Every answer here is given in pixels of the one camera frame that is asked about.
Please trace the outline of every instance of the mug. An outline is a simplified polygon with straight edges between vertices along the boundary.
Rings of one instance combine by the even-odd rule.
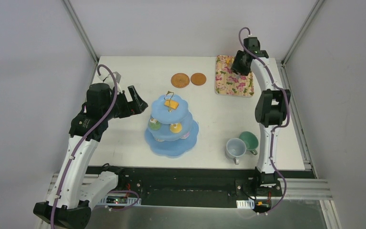
[[[235,162],[235,165],[239,164],[239,157],[246,153],[246,144],[239,138],[231,138],[226,143],[225,155],[228,159]]]
[[[244,131],[239,135],[239,139],[245,142],[247,150],[249,150],[253,155],[257,155],[256,149],[259,146],[259,140],[256,135],[249,131]]]

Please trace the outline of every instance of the white mug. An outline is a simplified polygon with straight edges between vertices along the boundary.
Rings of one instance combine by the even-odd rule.
[[[231,138],[226,143],[225,155],[228,159],[235,162],[235,165],[239,164],[239,157],[246,153],[246,144],[239,138]]]

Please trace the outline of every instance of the green mug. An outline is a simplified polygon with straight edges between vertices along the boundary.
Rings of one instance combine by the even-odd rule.
[[[253,155],[257,155],[257,147],[259,146],[259,140],[256,135],[249,131],[243,131],[239,135],[239,139],[245,142],[246,149],[249,150]]]

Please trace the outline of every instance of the mug handle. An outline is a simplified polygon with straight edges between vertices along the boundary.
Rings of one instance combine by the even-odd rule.
[[[253,149],[253,150],[249,150],[253,155],[257,155],[258,154],[258,152],[257,152],[257,150],[256,149]]]

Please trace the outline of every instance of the cable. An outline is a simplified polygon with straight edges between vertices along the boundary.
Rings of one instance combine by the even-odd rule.
[[[284,191],[283,191],[283,195],[281,196],[281,198],[280,198],[280,200],[277,202],[277,204],[276,205],[274,205],[270,210],[268,210],[267,212],[270,212],[271,210],[273,210],[275,207],[277,207],[280,203],[281,203],[281,201],[284,199],[284,196],[285,196],[285,194],[286,194],[286,192],[287,192],[287,181],[285,180],[285,178],[284,178],[284,176],[280,173],[280,171],[278,171],[278,169],[275,167],[275,165],[274,165],[274,161],[273,161],[273,142],[274,142],[274,135],[275,135],[275,130],[277,129],[277,128],[284,128],[284,127],[287,127],[288,126],[288,124],[290,123],[290,109],[289,109],[289,103],[288,103],[288,98],[287,98],[287,93],[285,92],[285,90],[283,89],[283,88],[281,88],[281,87],[279,87],[279,86],[277,86],[276,84],[275,84],[275,82],[274,82],[274,78],[273,78],[273,75],[272,75],[272,73],[271,73],[271,71],[270,71],[270,69],[267,67],[267,65],[266,65],[266,63],[264,63],[264,61],[262,60],[262,59],[260,59],[259,57],[257,57],[255,54],[253,54],[252,52],[250,52],[245,46],[244,46],[244,43],[242,42],[242,39],[241,39],[241,32],[243,31],[243,30],[247,30],[248,31],[248,34],[249,35],[251,35],[251,33],[250,33],[250,29],[248,28],[248,27],[243,27],[243,28],[241,28],[241,30],[239,31],[239,42],[241,43],[241,46],[243,47],[243,49],[248,53],[248,54],[250,54],[253,58],[255,58],[256,60],[258,60],[262,65],[263,65],[263,67],[266,69],[266,71],[267,71],[267,73],[268,73],[268,75],[269,75],[269,77],[270,77],[270,80],[271,80],[271,82],[272,82],[272,84],[273,84],[273,87],[275,87],[276,89],[278,89],[278,90],[280,90],[282,93],[283,93],[283,95],[284,95],[284,102],[285,102],[285,108],[286,108],[286,110],[287,110],[287,122],[286,122],[286,124],[284,124],[284,125],[277,125],[277,126],[275,126],[273,129],[272,129],[272,131],[271,131],[271,133],[272,133],[272,137],[271,137],[271,141],[270,141],[270,162],[271,162],[271,164],[272,164],[272,167],[273,167],[273,169],[277,172],[277,174],[281,177],[281,179],[283,179],[283,181],[284,181]]]
[[[54,203],[52,205],[52,210],[51,210],[51,217],[50,217],[50,225],[51,225],[51,229],[55,229],[55,226],[54,226],[54,214],[55,214],[55,209],[57,208],[57,203],[58,203],[58,197],[60,196],[60,193],[61,193],[61,188],[62,188],[62,185],[64,184],[64,180],[65,180],[65,176],[67,175],[67,172],[68,172],[68,169],[71,165],[71,162],[73,161],[73,157],[75,156],[76,154],[76,151],[78,150],[78,148],[81,146],[82,142],[87,138],[87,136],[89,134],[91,134],[91,132],[97,127],[100,125],[100,123],[102,123],[104,121],[104,119],[107,118],[107,116],[110,114],[110,112],[112,111],[113,107],[114,107],[114,104],[116,103],[116,99],[117,99],[117,81],[116,81],[116,77],[114,76],[114,74],[111,72],[111,70],[104,64],[99,64],[97,66],[97,73],[99,75],[100,74],[100,67],[103,67],[105,68],[108,72],[110,72],[111,76],[112,76],[112,79],[114,81],[114,95],[113,95],[113,100],[112,100],[112,103],[110,104],[109,106],[109,109],[107,109],[106,113],[104,113],[103,117],[100,118],[99,121],[97,121],[97,123],[92,126],[92,128],[90,128],[88,130],[88,132],[85,133],[85,135],[79,140],[79,142],[76,144],[75,148],[73,149],[72,153],[71,153],[71,157],[70,159],[68,160],[67,162],[67,165],[65,166],[65,169],[64,169],[64,172],[62,173],[62,177],[61,177],[61,180],[60,180],[60,183],[58,184],[58,189],[57,189],[57,193],[55,194],[56,197],[54,199]]]
[[[124,210],[127,210],[129,208],[132,208],[134,205],[136,205],[138,203],[138,201],[140,201],[140,196],[138,195],[138,193],[136,193],[132,190],[110,191],[109,193],[133,193],[137,197],[137,200],[133,204],[125,206],[123,208],[119,208],[119,209],[109,208],[111,211],[124,211]]]
[[[130,186],[130,184],[127,184],[125,187],[126,187],[128,190],[131,190],[131,186]]]
[[[256,201],[256,196],[253,198],[253,197],[251,197],[249,194],[247,194],[246,192],[244,192],[245,193],[245,195],[249,198],[249,199],[251,199],[251,200],[253,200],[253,201]]]

